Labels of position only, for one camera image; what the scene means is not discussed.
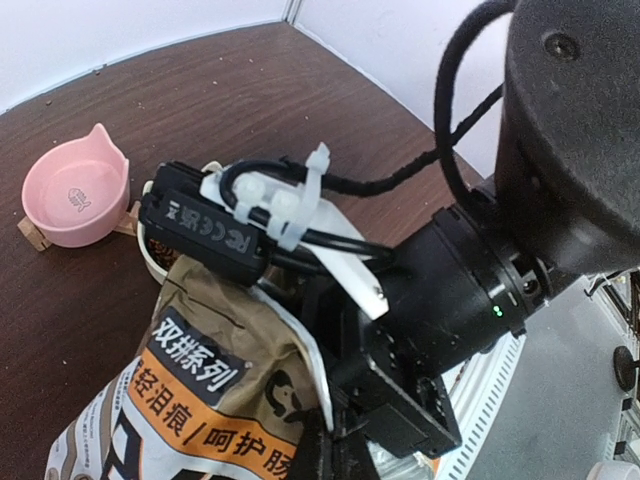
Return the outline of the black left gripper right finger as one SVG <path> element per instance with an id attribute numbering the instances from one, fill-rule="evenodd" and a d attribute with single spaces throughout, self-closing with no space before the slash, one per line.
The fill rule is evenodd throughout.
<path id="1" fill-rule="evenodd" d="M 332 478 L 336 480 L 380 480 L 361 430 L 337 427 L 332 446 Z"/>

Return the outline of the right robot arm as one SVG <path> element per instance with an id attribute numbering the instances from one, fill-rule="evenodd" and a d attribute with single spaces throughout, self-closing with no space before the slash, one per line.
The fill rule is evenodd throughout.
<path id="1" fill-rule="evenodd" d="M 502 17 L 495 170 L 469 188 L 454 158 L 454 87 L 471 45 Z M 314 314 L 338 444 L 361 438 L 431 457 L 458 447 L 442 375 L 522 335 L 576 278 L 638 265 L 638 3 L 481 3 L 443 53 L 434 134 L 455 202 L 403 240 L 380 273 L 388 312 L 369 320 L 329 287 Z"/>

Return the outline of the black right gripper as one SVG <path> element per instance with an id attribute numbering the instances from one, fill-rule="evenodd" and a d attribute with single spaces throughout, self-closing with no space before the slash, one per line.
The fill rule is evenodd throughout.
<path id="1" fill-rule="evenodd" d="M 362 435 L 397 457 L 440 457 L 462 439 L 444 382 L 424 351 L 426 276 L 388 269 L 379 280 L 389 310 L 372 320 L 327 270 L 302 277 L 299 314 L 325 362 L 331 437 Z"/>

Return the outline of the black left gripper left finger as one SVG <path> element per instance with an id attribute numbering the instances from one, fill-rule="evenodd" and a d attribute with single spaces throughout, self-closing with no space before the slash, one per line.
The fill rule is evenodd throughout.
<path id="1" fill-rule="evenodd" d="M 332 440 L 325 429 L 319 409 L 311 410 L 304 422 L 304 431 L 288 471 L 288 480 L 330 480 L 332 470 Z"/>

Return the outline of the dog food bag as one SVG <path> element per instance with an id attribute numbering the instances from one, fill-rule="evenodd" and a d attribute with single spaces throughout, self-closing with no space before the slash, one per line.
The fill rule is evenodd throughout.
<path id="1" fill-rule="evenodd" d="M 134 358 L 52 444 L 45 477 L 287 479 L 307 414 L 319 409 L 328 432 L 330 407 L 301 322 L 262 288 L 182 257 Z M 368 448 L 380 478 L 429 479 L 436 469 Z"/>

